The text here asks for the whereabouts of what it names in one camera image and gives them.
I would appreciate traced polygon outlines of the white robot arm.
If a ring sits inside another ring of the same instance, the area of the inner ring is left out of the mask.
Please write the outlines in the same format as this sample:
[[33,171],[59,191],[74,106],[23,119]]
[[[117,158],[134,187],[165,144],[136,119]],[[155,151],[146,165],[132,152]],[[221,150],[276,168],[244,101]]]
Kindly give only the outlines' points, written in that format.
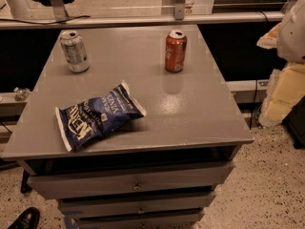
[[305,0],[297,0],[256,45],[276,49],[277,55],[287,61],[283,70],[273,70],[258,118],[262,126],[272,127],[280,124],[305,96]]

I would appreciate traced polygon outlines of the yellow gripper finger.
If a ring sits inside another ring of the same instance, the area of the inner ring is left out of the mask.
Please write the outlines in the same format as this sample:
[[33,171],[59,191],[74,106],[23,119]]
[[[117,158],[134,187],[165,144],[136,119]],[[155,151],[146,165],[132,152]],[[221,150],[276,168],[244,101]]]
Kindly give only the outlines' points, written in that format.
[[281,24],[278,23],[274,27],[272,27],[267,33],[265,33],[258,39],[256,45],[266,50],[275,49],[280,26]]
[[258,122],[264,127],[280,124],[305,96],[305,64],[287,63],[270,75]]

